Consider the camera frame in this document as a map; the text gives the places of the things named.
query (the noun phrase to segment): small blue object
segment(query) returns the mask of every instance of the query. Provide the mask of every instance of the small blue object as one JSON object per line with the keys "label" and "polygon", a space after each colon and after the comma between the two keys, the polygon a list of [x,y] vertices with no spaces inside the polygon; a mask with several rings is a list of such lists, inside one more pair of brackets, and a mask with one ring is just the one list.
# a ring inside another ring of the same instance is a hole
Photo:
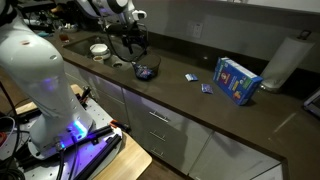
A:
{"label": "small blue object", "polygon": [[186,74],[185,76],[188,81],[198,81],[198,78],[195,74]]}
{"label": "small blue object", "polygon": [[202,92],[204,92],[204,93],[208,93],[208,94],[213,93],[212,87],[209,84],[201,84],[201,89],[202,89]]}

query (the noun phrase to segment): cereal box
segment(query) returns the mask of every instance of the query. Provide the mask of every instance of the cereal box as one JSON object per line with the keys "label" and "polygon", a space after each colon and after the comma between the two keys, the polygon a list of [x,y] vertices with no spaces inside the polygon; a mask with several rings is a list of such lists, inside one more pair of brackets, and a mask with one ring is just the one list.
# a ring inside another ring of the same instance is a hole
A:
{"label": "cereal box", "polygon": [[233,60],[219,58],[213,81],[238,105],[244,105],[263,79]]}

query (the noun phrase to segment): small bowl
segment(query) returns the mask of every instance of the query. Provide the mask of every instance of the small bowl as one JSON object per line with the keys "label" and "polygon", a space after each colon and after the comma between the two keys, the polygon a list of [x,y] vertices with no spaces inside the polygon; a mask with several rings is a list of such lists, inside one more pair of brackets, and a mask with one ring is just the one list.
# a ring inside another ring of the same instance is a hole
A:
{"label": "small bowl", "polygon": [[97,62],[97,63],[100,63],[100,64],[103,64],[104,63],[104,59],[102,56],[95,56],[93,57],[93,61]]}
{"label": "small bowl", "polygon": [[94,44],[90,46],[90,51],[95,56],[102,56],[109,52],[108,46],[105,44]]}

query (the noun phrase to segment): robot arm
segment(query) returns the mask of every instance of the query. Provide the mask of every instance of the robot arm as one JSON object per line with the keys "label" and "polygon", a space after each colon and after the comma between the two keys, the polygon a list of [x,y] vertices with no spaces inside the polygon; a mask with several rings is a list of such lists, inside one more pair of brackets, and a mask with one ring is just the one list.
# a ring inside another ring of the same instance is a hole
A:
{"label": "robot arm", "polygon": [[[134,10],[131,0],[93,0],[91,8],[89,1],[77,1],[88,6],[88,13],[95,13],[94,8],[98,8],[102,17],[112,13],[123,15],[126,23],[122,27],[129,26],[132,32],[138,32],[134,28],[136,20],[146,17],[145,13]],[[70,131],[78,141],[86,138],[93,119],[73,94],[60,53],[30,30],[9,2],[0,0],[0,66],[42,112],[30,129],[28,146],[34,157],[46,159],[57,153],[57,144],[65,148],[73,144]],[[130,37],[132,32],[128,30],[120,34]]]}

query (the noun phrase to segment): wall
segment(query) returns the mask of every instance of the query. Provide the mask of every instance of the wall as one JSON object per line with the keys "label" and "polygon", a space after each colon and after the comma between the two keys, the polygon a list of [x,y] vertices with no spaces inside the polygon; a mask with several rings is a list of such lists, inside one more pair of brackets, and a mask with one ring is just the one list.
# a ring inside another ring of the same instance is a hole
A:
{"label": "wall", "polygon": [[[134,0],[147,12],[149,31],[270,60],[284,38],[313,31],[316,41],[300,68],[320,73],[320,15],[204,0]],[[202,22],[200,38],[187,36],[189,21]]]}

